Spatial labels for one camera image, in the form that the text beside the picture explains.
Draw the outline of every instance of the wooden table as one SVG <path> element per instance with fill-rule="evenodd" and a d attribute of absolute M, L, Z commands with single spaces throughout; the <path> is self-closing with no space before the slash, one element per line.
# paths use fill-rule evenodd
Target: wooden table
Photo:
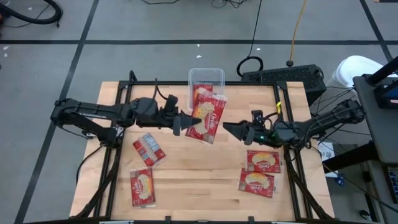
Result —
<path fill-rule="evenodd" d="M 113 105 L 117 86 L 117 82 L 103 82 L 98 103 Z M 309 119 L 310 112 L 302 83 L 288 83 L 288 87 L 294 119 Z M 159 88 L 164 95 L 177 96 L 181 109 L 187 107 L 187 86 L 161 85 Z M 133 86 L 131 99 L 151 97 L 153 91 L 154 87 L 150 85 Z M 228 101 L 221 121 L 251 120 L 251 110 L 263 110 L 264 115 L 275 112 L 274 92 L 270 86 L 226 86 L 225 95 Z M 280 97 L 283 106 L 282 92 Z M 165 103 L 159 95 L 156 100 L 159 106 Z M 103 126 L 110 125 L 109 121 L 95 121 Z M 132 143 L 146 132 L 152 133 L 167 158 L 154 169 L 156 207 L 133 208 L 129 171 L 145 167 L 145 164 Z M 113 220 L 164 220 L 167 215 L 172 220 L 247 221 L 248 216 L 254 216 L 256 221 L 295 220 L 285 165 L 282 165 L 280 174 L 275 174 L 277 189 L 273 198 L 237 190 L 247 149 L 279 151 L 282 155 L 282 148 L 273 149 L 258 144 L 245 146 L 224 130 L 221 124 L 214 145 L 185 137 L 184 134 L 185 131 L 181 136 L 174 136 L 170 129 L 137 126 L 126 130 L 114 196 Z M 89 140 L 85 156 L 94 151 L 98 144 L 96 139 Z M 104 152 L 103 149 L 96 153 L 81 168 L 70 215 L 77 214 L 98 188 Z M 319 154 L 305 149 L 301 155 L 309 191 L 325 211 L 334 216 Z M 302 195 L 298 188 L 297 192 L 300 213 L 305 217 Z M 102 215 L 105 214 L 107 198 L 108 193 L 105 192 Z"/>

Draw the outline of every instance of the red snack bag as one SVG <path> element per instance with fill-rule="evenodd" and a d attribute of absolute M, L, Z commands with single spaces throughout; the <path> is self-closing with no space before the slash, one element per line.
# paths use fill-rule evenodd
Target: red snack bag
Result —
<path fill-rule="evenodd" d="M 156 143 L 151 134 L 146 133 L 132 144 L 136 149 L 142 160 L 149 167 L 156 166 L 163 159 L 166 158 L 163 150 Z"/>
<path fill-rule="evenodd" d="M 145 207 L 155 202 L 154 179 L 151 168 L 130 170 L 133 207 Z"/>
<path fill-rule="evenodd" d="M 204 88 L 210 92 L 213 92 L 213 85 L 211 83 L 202 83 L 202 84 L 193 84 L 193 91 L 192 91 L 192 99 L 191 99 L 191 107 L 193 107 L 193 103 L 195 102 L 195 99 L 197 97 L 197 90 L 199 88 Z"/>
<path fill-rule="evenodd" d="M 238 190 L 272 198 L 276 189 L 276 178 L 273 175 L 241 170 Z"/>
<path fill-rule="evenodd" d="M 189 127 L 185 136 L 213 143 L 225 103 L 225 96 L 214 95 L 204 88 L 199 88 L 193 104 L 192 116 L 201 118 L 202 121 Z"/>
<path fill-rule="evenodd" d="M 254 172 L 280 172 L 279 153 L 266 151 L 246 152 L 246 169 Z"/>

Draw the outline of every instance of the black stand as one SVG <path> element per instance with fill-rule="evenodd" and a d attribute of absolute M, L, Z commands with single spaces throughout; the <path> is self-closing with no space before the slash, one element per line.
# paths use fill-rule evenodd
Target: black stand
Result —
<path fill-rule="evenodd" d="M 336 171 L 371 159 L 379 160 L 379 156 L 377 155 L 376 148 L 372 141 L 363 146 L 357 147 L 356 149 L 325 160 L 323 161 L 323 165 L 332 171 Z M 323 170 L 326 174 L 331 172 L 326 168 L 323 168 Z"/>

